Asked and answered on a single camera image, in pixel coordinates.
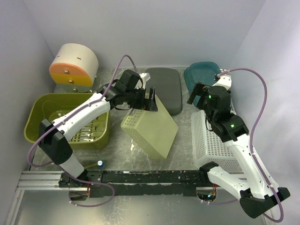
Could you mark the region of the dark grey container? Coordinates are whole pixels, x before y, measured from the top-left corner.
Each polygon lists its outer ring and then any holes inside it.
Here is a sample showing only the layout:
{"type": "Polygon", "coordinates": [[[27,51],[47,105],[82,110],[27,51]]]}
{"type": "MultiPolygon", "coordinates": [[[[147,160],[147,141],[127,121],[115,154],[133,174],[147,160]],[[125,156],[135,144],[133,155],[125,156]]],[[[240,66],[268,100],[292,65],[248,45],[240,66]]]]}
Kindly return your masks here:
{"type": "Polygon", "coordinates": [[[152,67],[145,70],[150,74],[146,87],[155,88],[155,93],[171,116],[182,112],[182,88],[180,74],[173,68],[152,67]]]}

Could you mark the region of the cream cylinder orange drawers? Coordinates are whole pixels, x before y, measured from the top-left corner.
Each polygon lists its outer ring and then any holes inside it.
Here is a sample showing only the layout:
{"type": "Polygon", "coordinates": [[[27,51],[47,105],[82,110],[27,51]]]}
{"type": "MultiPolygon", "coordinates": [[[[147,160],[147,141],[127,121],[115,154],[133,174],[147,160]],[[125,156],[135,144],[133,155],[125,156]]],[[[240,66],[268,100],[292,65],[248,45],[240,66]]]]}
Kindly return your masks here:
{"type": "Polygon", "coordinates": [[[98,59],[88,47],[64,44],[49,67],[51,78],[64,89],[77,93],[92,89],[98,71],[98,59]]]}

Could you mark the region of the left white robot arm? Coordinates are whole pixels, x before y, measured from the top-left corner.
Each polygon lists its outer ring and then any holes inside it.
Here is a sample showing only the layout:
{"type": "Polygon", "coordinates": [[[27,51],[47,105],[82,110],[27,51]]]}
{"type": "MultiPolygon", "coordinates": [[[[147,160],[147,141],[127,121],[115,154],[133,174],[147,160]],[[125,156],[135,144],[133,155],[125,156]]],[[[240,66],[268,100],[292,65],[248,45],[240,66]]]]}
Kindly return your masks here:
{"type": "Polygon", "coordinates": [[[125,70],[119,79],[97,89],[92,96],[67,115],[54,121],[43,120],[39,126],[38,145],[51,161],[60,166],[76,187],[87,183],[87,170],[77,160],[68,143],[72,137],[97,116],[126,103],[132,109],[158,111],[155,89],[146,97],[146,82],[150,74],[125,70]]]}

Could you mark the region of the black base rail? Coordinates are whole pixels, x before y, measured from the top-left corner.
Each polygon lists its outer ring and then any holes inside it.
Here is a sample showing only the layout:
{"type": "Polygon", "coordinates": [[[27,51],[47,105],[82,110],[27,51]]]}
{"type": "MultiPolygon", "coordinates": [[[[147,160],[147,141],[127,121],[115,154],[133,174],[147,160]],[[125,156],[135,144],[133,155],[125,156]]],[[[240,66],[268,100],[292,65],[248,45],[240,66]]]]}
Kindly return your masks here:
{"type": "Polygon", "coordinates": [[[92,185],[78,182],[66,173],[60,177],[60,188],[84,188],[90,191],[91,198],[110,196],[112,186],[116,196],[142,195],[182,195],[188,197],[204,195],[205,188],[211,190],[213,184],[199,170],[173,171],[96,171],[86,173],[92,185]]]}

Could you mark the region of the white perforated basket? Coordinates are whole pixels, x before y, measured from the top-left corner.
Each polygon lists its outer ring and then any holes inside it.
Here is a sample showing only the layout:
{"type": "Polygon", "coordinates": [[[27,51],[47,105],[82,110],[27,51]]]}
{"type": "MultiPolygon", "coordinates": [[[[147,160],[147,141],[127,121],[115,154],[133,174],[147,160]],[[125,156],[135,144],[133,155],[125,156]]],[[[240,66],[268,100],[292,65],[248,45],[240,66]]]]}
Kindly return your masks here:
{"type": "Polygon", "coordinates": [[[209,162],[215,162],[228,173],[240,173],[242,169],[233,153],[210,131],[210,124],[206,122],[204,111],[194,112],[191,115],[191,133],[193,162],[200,168],[209,162]]]}

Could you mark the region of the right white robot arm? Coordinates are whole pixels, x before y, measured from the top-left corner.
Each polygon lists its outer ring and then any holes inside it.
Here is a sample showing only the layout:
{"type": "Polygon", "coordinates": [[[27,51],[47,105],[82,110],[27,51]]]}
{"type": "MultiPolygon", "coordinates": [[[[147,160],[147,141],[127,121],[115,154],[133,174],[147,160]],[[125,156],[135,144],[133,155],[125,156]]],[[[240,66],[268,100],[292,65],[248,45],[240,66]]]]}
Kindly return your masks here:
{"type": "Polygon", "coordinates": [[[290,197],[285,187],[280,187],[270,175],[253,146],[252,136],[243,119],[231,112],[231,95],[224,86],[208,86],[197,82],[187,101],[200,99],[197,108],[202,110],[211,130],[229,148],[238,161],[246,181],[229,174],[215,162],[199,168],[199,182],[203,186],[215,184],[232,194],[251,218],[265,215],[274,206],[283,211],[281,202],[290,197]]]}

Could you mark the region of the olive green large tub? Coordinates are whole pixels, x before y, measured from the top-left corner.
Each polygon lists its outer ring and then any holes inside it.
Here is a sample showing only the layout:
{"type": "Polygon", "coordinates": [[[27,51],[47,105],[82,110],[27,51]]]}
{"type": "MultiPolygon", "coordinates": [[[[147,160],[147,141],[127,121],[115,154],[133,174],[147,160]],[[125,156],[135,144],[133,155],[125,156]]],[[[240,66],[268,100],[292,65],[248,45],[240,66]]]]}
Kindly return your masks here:
{"type": "MultiPolygon", "coordinates": [[[[92,96],[91,93],[53,93],[40,97],[33,105],[24,128],[24,137],[34,143],[39,138],[39,124],[42,120],[53,121],[65,116],[92,96]]],[[[101,150],[107,144],[71,144],[73,150],[101,150]]]]}

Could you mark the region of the small blue capped bottle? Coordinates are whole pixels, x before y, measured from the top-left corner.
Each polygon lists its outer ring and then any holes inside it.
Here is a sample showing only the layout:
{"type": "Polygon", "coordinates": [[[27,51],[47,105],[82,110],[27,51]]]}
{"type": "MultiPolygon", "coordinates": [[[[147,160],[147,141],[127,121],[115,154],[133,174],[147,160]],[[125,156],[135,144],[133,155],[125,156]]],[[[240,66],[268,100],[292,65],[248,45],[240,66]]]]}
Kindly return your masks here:
{"type": "Polygon", "coordinates": [[[103,161],[103,160],[97,161],[97,166],[98,166],[99,168],[103,168],[103,167],[105,166],[104,161],[103,161]]]}

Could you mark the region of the cream perforated basket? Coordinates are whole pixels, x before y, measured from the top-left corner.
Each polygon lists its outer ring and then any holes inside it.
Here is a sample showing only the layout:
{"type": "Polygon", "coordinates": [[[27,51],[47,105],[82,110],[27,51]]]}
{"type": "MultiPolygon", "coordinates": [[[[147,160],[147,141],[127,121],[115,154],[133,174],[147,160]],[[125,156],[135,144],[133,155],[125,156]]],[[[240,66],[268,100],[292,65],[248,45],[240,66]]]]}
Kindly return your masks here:
{"type": "Polygon", "coordinates": [[[178,125],[158,96],[155,96],[157,112],[131,109],[121,123],[121,129],[153,159],[166,159],[178,125]]]}

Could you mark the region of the teal transparent container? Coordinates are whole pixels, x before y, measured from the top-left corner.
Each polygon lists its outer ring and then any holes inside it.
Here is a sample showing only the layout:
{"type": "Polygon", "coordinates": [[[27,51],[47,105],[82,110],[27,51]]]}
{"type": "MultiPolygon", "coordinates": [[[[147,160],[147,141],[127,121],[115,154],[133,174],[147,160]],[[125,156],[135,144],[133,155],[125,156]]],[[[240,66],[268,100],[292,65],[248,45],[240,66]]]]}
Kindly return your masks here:
{"type": "Polygon", "coordinates": [[[221,73],[219,66],[211,61],[191,64],[184,71],[184,80],[189,93],[192,92],[197,82],[212,86],[215,83],[215,75],[221,73]]]}

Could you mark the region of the olive slotted tray insert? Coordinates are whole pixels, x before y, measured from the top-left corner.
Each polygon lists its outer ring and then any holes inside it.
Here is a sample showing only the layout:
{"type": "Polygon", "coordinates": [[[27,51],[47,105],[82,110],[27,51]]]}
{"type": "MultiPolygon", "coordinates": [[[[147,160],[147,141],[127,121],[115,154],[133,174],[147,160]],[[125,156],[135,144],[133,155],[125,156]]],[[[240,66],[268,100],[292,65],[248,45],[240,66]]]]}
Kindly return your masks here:
{"type": "Polygon", "coordinates": [[[107,144],[110,134],[110,114],[104,113],[81,128],[69,141],[71,144],[107,144]]]}

